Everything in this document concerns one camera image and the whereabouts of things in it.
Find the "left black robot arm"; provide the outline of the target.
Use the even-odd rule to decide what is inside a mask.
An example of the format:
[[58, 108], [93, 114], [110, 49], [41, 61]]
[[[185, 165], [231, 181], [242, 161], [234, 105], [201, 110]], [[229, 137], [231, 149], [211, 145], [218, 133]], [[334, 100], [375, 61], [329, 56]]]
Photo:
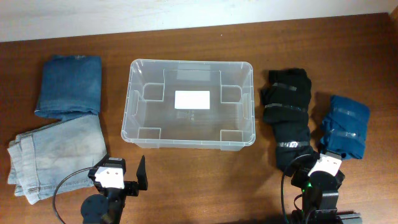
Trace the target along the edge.
[[127, 197], [137, 197], [148, 189], [146, 160], [142, 156], [137, 168], [136, 181], [126, 181], [126, 161], [105, 155], [89, 170], [98, 193], [85, 199], [81, 206], [83, 223], [117, 224], [121, 221]]

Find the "black taped garment roll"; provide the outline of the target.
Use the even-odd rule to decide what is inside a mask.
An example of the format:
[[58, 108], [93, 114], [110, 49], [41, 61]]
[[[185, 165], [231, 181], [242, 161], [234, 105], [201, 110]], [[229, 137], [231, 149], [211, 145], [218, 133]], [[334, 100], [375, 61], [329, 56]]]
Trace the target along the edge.
[[302, 68], [270, 70], [269, 86], [261, 90], [266, 123], [308, 123], [312, 82]]
[[315, 153], [310, 145], [311, 134], [307, 119], [281, 121], [271, 126], [276, 141], [276, 166], [281, 171], [296, 157]]

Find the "blue taped garment roll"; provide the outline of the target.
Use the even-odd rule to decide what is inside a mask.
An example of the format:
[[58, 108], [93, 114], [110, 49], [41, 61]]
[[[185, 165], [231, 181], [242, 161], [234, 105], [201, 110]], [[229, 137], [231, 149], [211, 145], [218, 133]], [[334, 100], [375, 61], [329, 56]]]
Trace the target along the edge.
[[366, 136], [370, 109], [343, 96], [330, 97], [330, 111], [321, 123], [324, 132], [320, 144], [325, 151], [339, 154], [342, 159], [362, 159], [366, 148]]

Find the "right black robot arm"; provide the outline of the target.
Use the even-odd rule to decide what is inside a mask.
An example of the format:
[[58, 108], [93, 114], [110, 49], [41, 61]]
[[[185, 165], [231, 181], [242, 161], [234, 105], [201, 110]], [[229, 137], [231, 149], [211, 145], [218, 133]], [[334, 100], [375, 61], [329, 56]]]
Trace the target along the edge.
[[345, 179], [340, 171], [341, 163], [341, 156], [330, 151], [294, 159], [288, 172], [292, 174], [291, 184], [301, 190], [296, 198], [302, 200], [302, 206], [292, 212], [290, 223], [363, 223], [360, 213], [339, 212], [336, 207], [338, 190]]

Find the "light blue jeans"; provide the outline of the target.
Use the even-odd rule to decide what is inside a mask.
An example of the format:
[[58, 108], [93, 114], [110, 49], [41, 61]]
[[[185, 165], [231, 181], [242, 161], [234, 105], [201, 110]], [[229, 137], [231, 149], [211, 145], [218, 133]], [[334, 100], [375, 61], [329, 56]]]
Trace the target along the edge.
[[16, 197], [33, 205], [52, 197], [66, 176], [96, 165], [106, 155], [106, 145], [99, 117], [87, 115], [18, 134], [7, 151], [7, 183], [16, 186]]

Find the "dark blue jeans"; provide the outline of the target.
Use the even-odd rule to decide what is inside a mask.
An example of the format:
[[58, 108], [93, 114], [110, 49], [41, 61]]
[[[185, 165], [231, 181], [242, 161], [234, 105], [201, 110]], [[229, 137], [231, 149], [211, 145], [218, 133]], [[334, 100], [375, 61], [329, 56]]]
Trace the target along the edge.
[[54, 55], [45, 62], [35, 115], [67, 121], [101, 110], [99, 56]]

